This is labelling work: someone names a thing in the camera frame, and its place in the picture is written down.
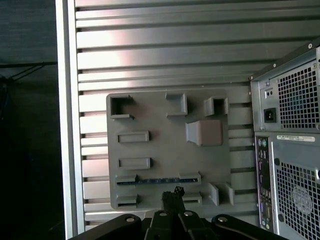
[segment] cable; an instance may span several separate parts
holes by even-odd
[[[42,62],[32,62],[32,63],[15,63],[15,64],[0,64],[0,69],[10,69],[10,68],[25,68],[33,66],[48,66],[57,65],[57,61],[42,61]]]
[[[23,75],[23,76],[21,76],[21,77],[18,77],[18,78],[16,78],[16,79],[14,79],[13,82],[18,81],[19,79],[22,79],[22,78],[24,78],[24,77],[26,77],[26,76],[34,73],[35,71],[38,71],[39,69],[42,69],[43,67],[44,67],[44,65],[43,65],[43,66],[40,66],[40,67],[38,67],[38,68],[36,68],[36,69],[34,69],[33,71],[28,72],[27,74],[25,74],[25,75]]]
[[[23,70],[23,71],[21,71],[21,72],[19,72],[19,73],[15,74],[15,75],[12,75],[11,77],[9,77],[9,79],[12,79],[12,78],[14,78],[14,77],[16,77],[16,76],[18,76],[18,75],[20,75],[20,74],[23,74],[23,73],[25,73],[25,72],[28,72],[29,70],[34,69],[34,68],[36,68],[36,67],[37,67],[37,66],[29,67],[29,68],[28,68],[28,69],[26,69],[26,70]]]

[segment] ventilation grille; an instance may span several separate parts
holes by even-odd
[[[280,121],[285,129],[313,129],[320,122],[316,70],[311,67],[278,82]]]
[[[276,177],[284,222],[305,239],[320,240],[320,184],[315,172],[282,162]]]

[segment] rectangular slot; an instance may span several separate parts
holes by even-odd
[[[198,204],[199,200],[183,200],[184,204]]]
[[[124,106],[132,104],[133,98],[128,94],[113,94],[107,97],[109,115],[112,119],[133,119],[134,117],[124,112]]]
[[[202,196],[200,193],[186,193],[182,197],[184,204],[202,204]]]
[[[122,158],[118,160],[118,168],[122,170],[149,169],[150,162],[150,157]]]
[[[136,203],[118,203],[118,207],[136,207]]]
[[[187,96],[184,93],[166,92],[165,99],[177,105],[178,111],[167,112],[167,117],[186,116],[188,114]]]
[[[149,141],[149,131],[131,131],[117,134],[118,143],[138,143]]]
[[[138,195],[119,196],[116,199],[116,204],[118,207],[136,208],[137,203],[138,203]]]

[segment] port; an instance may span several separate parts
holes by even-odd
[[[275,108],[268,108],[263,110],[264,112],[264,122],[265,123],[276,123],[277,113]]]
[[[260,203],[260,213],[264,213],[264,204],[262,202]]]
[[[268,206],[268,207],[266,208],[266,217],[267,217],[268,219],[271,218],[271,211],[272,211],[272,210],[271,210],[271,207]]]

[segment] bolt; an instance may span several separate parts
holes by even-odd
[[[186,211],[186,212],[184,212],[184,215],[185,215],[185,216],[187,216],[187,217],[188,217],[188,216],[192,216],[192,214],[193,214],[193,213],[192,213],[192,212],[190,212],[190,211]]]
[[[225,223],[225,222],[228,221],[228,219],[226,219],[224,216],[220,216],[220,217],[218,218],[218,221],[219,221],[220,223]]]
[[[135,219],[134,219],[133,217],[128,217],[128,218],[126,219],[126,221],[127,221],[128,223],[132,223],[132,222],[135,221]]]

